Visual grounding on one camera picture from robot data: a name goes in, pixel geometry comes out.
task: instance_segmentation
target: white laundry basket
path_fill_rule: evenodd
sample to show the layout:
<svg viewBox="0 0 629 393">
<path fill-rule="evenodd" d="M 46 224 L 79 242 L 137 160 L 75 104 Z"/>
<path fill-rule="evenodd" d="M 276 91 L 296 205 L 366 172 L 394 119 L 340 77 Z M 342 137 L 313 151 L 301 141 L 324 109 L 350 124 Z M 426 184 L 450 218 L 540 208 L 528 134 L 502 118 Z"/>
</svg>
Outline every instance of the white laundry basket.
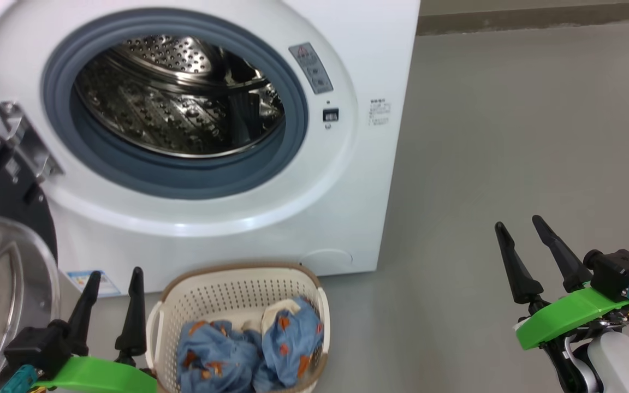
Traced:
<svg viewBox="0 0 629 393">
<path fill-rule="evenodd" d="M 327 364 L 329 304 L 317 276 L 296 264 L 220 266 L 192 271 L 172 281 L 147 321 L 147 365 L 167 393 L 181 393 L 176 382 L 176 347 L 185 323 L 227 319 L 242 326 L 243 321 L 260 320 L 270 304 L 299 295 L 310 300 L 322 320 L 324 343 L 300 383 L 279 392 L 310 393 Z"/>
</svg>

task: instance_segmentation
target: white washing machine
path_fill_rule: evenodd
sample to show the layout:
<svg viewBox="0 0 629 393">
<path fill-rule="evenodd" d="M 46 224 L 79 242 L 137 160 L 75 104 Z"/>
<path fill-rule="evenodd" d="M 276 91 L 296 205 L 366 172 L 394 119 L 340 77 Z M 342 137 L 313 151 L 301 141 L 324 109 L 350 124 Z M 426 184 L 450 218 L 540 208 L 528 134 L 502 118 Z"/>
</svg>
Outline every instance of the white washing machine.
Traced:
<svg viewBox="0 0 629 393">
<path fill-rule="evenodd" d="M 133 266 L 147 291 L 235 261 L 373 271 L 418 9 L 0 0 L 0 136 L 25 157 L 0 170 L 102 295 Z"/>
</svg>

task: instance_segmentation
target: gray floor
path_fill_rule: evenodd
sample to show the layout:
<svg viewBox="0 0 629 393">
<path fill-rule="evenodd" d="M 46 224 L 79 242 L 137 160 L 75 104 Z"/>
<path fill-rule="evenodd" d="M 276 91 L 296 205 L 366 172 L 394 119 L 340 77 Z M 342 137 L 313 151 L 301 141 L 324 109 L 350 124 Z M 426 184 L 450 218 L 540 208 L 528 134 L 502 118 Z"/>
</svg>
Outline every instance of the gray floor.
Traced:
<svg viewBox="0 0 629 393">
<path fill-rule="evenodd" d="M 379 271 L 323 279 L 317 391 L 559 391 L 515 339 L 526 307 L 492 229 L 504 221 L 557 299 L 537 213 L 578 255 L 629 249 L 629 24 L 418 38 Z M 63 281 L 66 315 L 75 296 Z M 98 301 L 92 355 L 115 357 L 126 306 Z"/>
</svg>

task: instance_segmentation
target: metal hinge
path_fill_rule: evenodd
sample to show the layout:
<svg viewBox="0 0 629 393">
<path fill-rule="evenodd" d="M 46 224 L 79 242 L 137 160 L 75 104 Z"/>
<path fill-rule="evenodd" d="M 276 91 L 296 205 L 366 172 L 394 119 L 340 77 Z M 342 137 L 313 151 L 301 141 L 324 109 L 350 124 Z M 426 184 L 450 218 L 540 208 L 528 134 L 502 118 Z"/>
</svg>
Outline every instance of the metal hinge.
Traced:
<svg viewBox="0 0 629 393">
<path fill-rule="evenodd" d="M 64 174 L 16 102 L 12 100 L 0 102 L 0 117 L 7 126 L 7 145 L 19 153 L 33 171 L 37 182 L 42 182 L 53 175 Z"/>
</svg>

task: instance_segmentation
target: brown baseboard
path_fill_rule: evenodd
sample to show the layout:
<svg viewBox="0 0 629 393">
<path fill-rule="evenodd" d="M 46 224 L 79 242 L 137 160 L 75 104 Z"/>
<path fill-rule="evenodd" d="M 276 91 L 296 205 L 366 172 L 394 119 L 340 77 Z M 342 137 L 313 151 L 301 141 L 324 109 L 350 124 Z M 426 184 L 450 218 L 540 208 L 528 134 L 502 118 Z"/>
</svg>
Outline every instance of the brown baseboard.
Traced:
<svg viewBox="0 0 629 393">
<path fill-rule="evenodd" d="M 629 3 L 422 15 L 417 35 L 606 25 L 629 20 Z"/>
</svg>

